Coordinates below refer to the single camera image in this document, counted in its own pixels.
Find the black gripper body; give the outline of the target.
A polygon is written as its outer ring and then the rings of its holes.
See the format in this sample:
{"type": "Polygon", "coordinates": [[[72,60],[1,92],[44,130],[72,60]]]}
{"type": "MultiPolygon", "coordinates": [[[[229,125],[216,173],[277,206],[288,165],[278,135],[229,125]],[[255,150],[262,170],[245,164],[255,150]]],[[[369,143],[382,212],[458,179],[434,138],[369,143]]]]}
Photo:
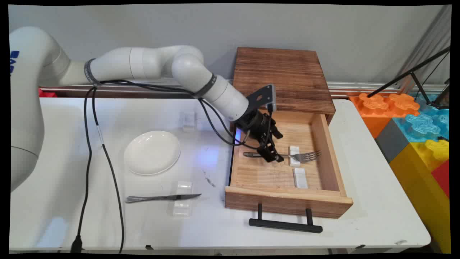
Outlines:
{"type": "Polygon", "coordinates": [[[271,136],[271,122],[276,122],[272,117],[273,112],[261,113],[260,110],[242,116],[235,121],[235,126],[245,133],[249,133],[249,137],[258,141],[259,144],[266,144],[271,136]]]}

